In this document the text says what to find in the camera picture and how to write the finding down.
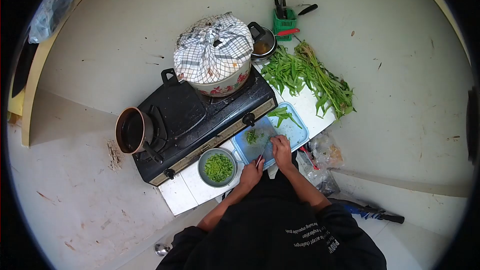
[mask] gray bowl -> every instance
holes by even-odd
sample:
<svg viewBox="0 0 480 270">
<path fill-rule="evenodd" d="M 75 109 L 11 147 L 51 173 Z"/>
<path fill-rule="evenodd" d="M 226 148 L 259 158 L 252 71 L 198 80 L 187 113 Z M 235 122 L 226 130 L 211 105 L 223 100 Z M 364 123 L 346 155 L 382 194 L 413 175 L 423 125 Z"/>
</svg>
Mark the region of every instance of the gray bowl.
<svg viewBox="0 0 480 270">
<path fill-rule="evenodd" d="M 225 178 L 224 181 L 219 183 L 214 182 L 213 180 L 208 178 L 207 174 L 205 174 L 205 163 L 207 162 L 207 159 L 212 155 L 218 154 L 218 153 L 225 155 L 230 160 L 230 162 L 232 162 L 232 165 L 233 165 L 232 174 L 229 177 Z M 226 185 L 232 182 L 233 178 L 237 174 L 237 161 L 232 157 L 232 154 L 226 151 L 225 149 L 222 149 L 222 148 L 208 149 L 200 156 L 200 159 L 198 160 L 198 174 L 200 175 L 200 178 L 203 180 L 203 182 L 209 186 L 212 186 L 214 188 L 225 187 Z"/>
</svg>

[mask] black gas stove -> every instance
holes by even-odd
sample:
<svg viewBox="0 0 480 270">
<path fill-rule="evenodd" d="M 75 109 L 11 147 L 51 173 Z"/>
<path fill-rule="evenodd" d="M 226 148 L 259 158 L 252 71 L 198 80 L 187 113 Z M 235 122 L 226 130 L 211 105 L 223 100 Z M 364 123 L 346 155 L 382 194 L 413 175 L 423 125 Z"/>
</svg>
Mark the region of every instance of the black gas stove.
<svg viewBox="0 0 480 270">
<path fill-rule="evenodd" d="M 244 86 L 226 97 L 201 94 L 186 81 L 179 82 L 173 69 L 162 71 L 163 85 L 138 108 L 153 123 L 150 147 L 133 159 L 142 179 L 159 186 L 224 141 L 278 106 L 275 93 L 252 66 Z"/>
</svg>

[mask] white countertop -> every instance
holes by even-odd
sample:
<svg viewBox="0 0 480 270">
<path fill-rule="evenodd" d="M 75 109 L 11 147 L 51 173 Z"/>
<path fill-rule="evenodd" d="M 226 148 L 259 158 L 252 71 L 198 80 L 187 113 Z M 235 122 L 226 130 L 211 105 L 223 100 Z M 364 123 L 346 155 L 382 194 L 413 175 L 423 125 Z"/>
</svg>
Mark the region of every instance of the white countertop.
<svg viewBox="0 0 480 270">
<path fill-rule="evenodd" d="M 292 53 L 298 41 L 293 39 L 290 42 L 280 42 L 280 44 L 287 47 L 288 52 Z M 259 72 L 262 69 L 261 64 L 253 63 L 253 66 Z M 304 87 L 298 96 L 291 96 L 288 91 L 284 91 L 282 96 L 280 96 L 275 88 L 272 87 L 272 89 L 275 92 L 278 103 L 286 101 L 295 107 L 298 115 L 309 130 L 310 139 L 318 135 L 335 121 L 335 114 L 332 108 L 327 111 L 323 119 L 315 115 L 316 99 L 307 87 Z M 234 149 L 230 140 L 225 141 L 225 143 L 219 147 L 230 152 Z M 198 161 L 177 173 L 173 180 L 167 180 L 158 187 L 174 215 L 190 210 L 234 188 L 239 183 L 244 166 L 243 163 L 238 163 L 237 174 L 230 184 L 222 188 L 214 188 L 201 180 L 197 165 Z"/>
</svg>

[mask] shelf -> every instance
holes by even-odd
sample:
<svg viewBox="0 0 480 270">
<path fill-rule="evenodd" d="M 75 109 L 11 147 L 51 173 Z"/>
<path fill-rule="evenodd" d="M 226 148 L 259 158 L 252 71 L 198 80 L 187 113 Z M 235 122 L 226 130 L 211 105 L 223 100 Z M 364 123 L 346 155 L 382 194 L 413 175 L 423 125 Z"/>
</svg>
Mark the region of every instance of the shelf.
<svg viewBox="0 0 480 270">
<path fill-rule="evenodd" d="M 80 2 L 81 0 L 75 0 L 73 3 L 73 9 L 75 9 Z M 25 88 L 14 98 L 9 98 L 8 110 L 22 117 L 21 144 L 23 146 L 30 146 L 32 108 L 35 93 L 37 92 L 37 87 L 39 85 L 40 74 L 42 73 L 43 66 L 49 56 L 53 43 L 57 39 L 58 33 L 61 31 L 65 22 L 68 21 L 71 14 L 72 13 L 70 12 L 70 14 L 58 25 L 56 32 L 50 38 L 38 45 L 35 56 L 33 57 L 32 65 L 30 66 L 30 73 L 28 74 Z"/>
</svg>

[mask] checkered cloth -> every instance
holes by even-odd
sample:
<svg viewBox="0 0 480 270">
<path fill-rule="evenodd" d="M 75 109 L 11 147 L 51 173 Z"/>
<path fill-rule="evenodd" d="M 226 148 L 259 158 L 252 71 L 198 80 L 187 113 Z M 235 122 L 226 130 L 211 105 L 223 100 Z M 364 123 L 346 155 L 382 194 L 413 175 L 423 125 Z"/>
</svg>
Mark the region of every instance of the checkered cloth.
<svg viewBox="0 0 480 270">
<path fill-rule="evenodd" d="M 221 81 L 247 63 L 253 50 L 247 25 L 231 12 L 203 18 L 177 39 L 173 53 L 175 73 L 179 79 L 194 83 Z"/>
</svg>

